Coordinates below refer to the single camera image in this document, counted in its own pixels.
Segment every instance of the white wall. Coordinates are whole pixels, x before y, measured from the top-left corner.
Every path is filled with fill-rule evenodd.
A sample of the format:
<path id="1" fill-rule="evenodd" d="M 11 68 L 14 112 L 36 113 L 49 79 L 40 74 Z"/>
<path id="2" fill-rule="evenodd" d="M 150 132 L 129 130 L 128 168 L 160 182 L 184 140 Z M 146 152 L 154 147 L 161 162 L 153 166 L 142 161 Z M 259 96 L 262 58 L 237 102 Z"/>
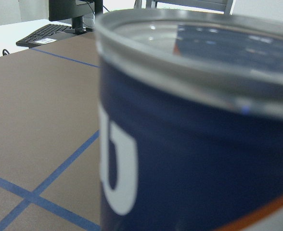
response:
<path id="1" fill-rule="evenodd" d="M 48 18 L 48 0 L 0 0 L 0 25 Z"/>
<path id="2" fill-rule="evenodd" d="M 0 25 L 20 21 L 21 13 L 18 0 L 0 0 Z"/>
<path id="3" fill-rule="evenodd" d="M 48 0 L 19 0 L 22 22 L 49 17 Z"/>
<path id="4" fill-rule="evenodd" d="M 236 0 L 233 14 L 283 22 L 283 0 Z"/>
<path id="5" fill-rule="evenodd" d="M 103 0 L 103 5 L 110 11 L 132 9 L 134 8 L 135 0 Z"/>

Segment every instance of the can rim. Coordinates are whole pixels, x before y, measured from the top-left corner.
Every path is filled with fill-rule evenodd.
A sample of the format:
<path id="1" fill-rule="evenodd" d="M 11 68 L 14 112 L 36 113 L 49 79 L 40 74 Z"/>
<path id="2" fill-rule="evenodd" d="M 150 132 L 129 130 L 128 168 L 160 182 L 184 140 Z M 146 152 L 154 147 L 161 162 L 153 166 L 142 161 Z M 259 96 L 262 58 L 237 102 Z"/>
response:
<path id="1" fill-rule="evenodd" d="M 188 100 L 237 113 L 283 119 L 283 73 L 269 75 L 254 72 L 248 67 L 234 67 L 215 61 L 205 63 L 203 59 L 191 60 L 160 50 L 154 52 L 152 47 L 114 31 L 127 23 L 152 21 L 211 24 L 279 39 L 283 39 L 283 23 L 216 13 L 134 9 L 100 15 L 95 25 L 99 54 L 133 78 Z M 238 83 L 241 83 L 241 89 L 235 89 Z M 252 85 L 264 86 L 271 91 L 254 91 Z"/>

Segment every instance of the brown table surface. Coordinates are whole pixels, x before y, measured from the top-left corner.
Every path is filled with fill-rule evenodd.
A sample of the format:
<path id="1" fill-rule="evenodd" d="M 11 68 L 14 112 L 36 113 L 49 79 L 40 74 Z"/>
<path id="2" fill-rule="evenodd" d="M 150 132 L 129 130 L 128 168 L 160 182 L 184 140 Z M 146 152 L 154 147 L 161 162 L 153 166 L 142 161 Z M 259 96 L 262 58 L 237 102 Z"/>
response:
<path id="1" fill-rule="evenodd" d="M 98 60 L 92 33 L 0 57 L 0 230 L 99 224 Z"/>

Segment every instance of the blue label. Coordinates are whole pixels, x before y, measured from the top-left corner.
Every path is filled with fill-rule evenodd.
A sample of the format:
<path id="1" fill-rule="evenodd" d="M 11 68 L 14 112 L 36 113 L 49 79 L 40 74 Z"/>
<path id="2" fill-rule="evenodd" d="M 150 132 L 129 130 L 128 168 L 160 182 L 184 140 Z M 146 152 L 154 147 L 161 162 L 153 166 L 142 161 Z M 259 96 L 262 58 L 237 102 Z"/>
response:
<path id="1" fill-rule="evenodd" d="M 209 231 L 283 194 L 283 122 L 184 100 L 101 61 L 102 231 Z"/>

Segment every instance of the can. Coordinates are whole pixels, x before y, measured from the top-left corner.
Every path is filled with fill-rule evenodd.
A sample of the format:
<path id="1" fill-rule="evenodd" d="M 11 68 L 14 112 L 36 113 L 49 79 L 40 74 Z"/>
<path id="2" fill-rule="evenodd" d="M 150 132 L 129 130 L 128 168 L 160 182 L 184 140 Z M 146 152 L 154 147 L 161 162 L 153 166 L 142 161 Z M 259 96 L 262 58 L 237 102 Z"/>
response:
<path id="1" fill-rule="evenodd" d="M 102 231 L 283 231 L 283 24 L 96 20 Z"/>

